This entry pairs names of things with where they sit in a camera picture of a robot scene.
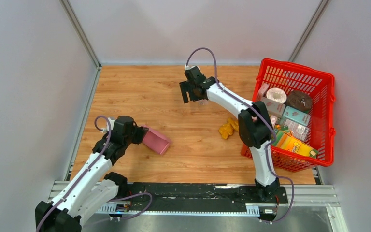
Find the pink paper box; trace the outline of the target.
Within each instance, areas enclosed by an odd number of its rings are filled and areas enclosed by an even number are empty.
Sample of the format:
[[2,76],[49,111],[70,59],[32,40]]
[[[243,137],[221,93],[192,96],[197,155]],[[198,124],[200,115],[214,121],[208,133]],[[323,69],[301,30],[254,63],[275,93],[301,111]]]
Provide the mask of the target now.
[[163,155],[168,150],[171,140],[161,132],[149,126],[144,127],[148,129],[148,132],[143,138],[143,144],[154,152]]

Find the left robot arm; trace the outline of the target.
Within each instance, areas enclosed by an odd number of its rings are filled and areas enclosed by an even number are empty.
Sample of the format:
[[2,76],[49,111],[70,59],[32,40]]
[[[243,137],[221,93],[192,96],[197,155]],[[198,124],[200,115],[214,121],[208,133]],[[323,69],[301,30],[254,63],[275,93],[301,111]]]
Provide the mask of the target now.
[[73,180],[52,200],[35,208],[36,231],[80,232],[87,221],[108,201],[128,195],[125,178],[110,169],[131,144],[141,144],[149,129],[132,117],[102,117],[106,127],[96,129],[103,137]]

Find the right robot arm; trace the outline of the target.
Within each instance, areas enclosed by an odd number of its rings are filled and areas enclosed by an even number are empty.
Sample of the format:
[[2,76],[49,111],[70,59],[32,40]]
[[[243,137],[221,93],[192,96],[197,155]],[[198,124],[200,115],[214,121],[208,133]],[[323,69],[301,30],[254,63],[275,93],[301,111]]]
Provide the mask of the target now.
[[256,196],[267,203],[280,186],[271,158],[274,130],[265,104],[235,94],[214,77],[206,78],[198,66],[185,66],[186,81],[180,82],[184,103],[209,100],[222,106],[238,119],[239,137],[250,149],[255,165]]

